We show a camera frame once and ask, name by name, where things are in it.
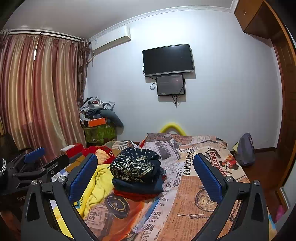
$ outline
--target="gray bag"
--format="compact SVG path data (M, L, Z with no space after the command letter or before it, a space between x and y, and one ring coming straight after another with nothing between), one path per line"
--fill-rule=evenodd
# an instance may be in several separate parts
M249 166L255 162L253 140L250 133L244 134L239 140L235 159L241 166Z

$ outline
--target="tv screen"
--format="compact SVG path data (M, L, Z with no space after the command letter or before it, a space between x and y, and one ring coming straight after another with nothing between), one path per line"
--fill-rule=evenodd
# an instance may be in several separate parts
M143 50L145 76L193 72L189 44Z
M156 77L157 95L184 95L184 78L182 74Z

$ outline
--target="silver bolt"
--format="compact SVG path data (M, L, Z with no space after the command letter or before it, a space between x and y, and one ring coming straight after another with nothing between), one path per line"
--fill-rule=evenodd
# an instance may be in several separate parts
M66 180L66 177L65 177L65 176L60 176L57 180L58 180L60 183L62 183L63 181Z
M233 177L231 177L231 176L226 176L225 179L229 183L233 182L233 180L234 180Z
M259 182L258 180L254 180L254 184L255 184L256 186L259 186L259 185L260 185L260 182Z
M38 180L35 179L35 180L33 180L33 181L31 182L31 185L34 186L34 185L36 185L37 183L38 183Z

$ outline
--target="white ceiling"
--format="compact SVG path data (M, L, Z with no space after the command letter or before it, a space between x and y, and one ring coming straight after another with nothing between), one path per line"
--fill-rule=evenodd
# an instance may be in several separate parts
M230 8L232 0L26 0L4 28L51 30L77 37L93 35L143 13L180 6Z

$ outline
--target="yellow foam arch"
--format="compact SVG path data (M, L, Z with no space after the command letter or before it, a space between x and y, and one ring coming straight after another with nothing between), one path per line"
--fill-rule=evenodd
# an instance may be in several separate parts
M165 133L169 128L174 128L181 136L186 136L185 131L183 131L183 129L174 122L165 124L165 126L161 128L160 132Z

